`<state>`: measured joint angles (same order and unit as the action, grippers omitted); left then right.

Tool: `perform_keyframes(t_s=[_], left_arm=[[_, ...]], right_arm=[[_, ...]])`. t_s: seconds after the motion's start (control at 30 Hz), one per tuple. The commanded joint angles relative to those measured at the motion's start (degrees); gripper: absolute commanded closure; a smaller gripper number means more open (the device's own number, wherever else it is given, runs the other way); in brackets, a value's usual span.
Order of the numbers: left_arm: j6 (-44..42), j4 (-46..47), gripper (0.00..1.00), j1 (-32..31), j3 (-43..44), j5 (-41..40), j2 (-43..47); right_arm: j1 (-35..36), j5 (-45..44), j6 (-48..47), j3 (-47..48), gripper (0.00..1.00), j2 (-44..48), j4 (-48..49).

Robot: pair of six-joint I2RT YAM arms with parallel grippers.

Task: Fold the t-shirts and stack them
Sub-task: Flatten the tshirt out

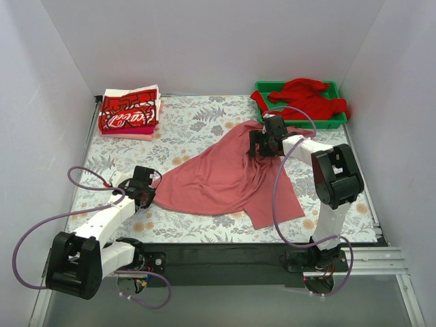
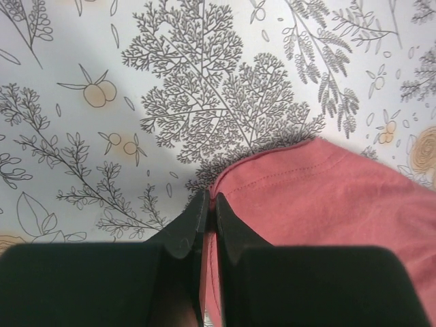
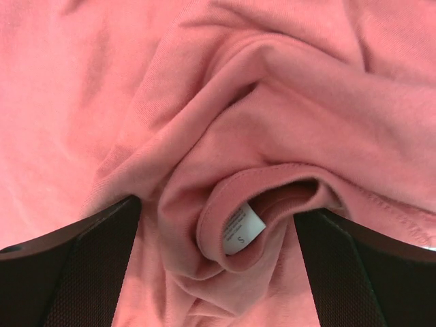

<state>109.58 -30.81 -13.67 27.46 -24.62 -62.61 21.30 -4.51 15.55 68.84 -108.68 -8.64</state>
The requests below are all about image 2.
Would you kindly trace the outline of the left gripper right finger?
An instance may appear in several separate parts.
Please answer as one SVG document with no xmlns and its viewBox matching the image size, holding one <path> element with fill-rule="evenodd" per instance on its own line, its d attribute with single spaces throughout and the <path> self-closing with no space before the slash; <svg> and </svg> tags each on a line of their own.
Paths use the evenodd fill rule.
<svg viewBox="0 0 436 327">
<path fill-rule="evenodd" d="M 405 267 L 374 246 L 274 246 L 215 207 L 223 326 L 429 326 Z"/>
</svg>

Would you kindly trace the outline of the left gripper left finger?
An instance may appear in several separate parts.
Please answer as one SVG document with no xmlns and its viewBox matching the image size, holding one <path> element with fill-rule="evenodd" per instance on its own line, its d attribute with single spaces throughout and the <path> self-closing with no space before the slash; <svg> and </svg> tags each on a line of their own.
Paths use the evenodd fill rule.
<svg viewBox="0 0 436 327">
<path fill-rule="evenodd" d="M 35 243 L 1 256 L 2 326 L 202 326 L 210 193 L 143 243 Z"/>
</svg>

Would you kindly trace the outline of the pink t shirt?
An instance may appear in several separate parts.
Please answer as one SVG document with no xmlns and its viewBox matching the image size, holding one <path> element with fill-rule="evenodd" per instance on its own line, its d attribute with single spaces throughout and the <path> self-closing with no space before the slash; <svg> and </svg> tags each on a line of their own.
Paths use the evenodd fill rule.
<svg viewBox="0 0 436 327">
<path fill-rule="evenodd" d="M 211 185 L 274 245 L 378 245 L 409 273 L 435 319 L 435 192 L 315 138 L 242 159 Z"/>
</svg>

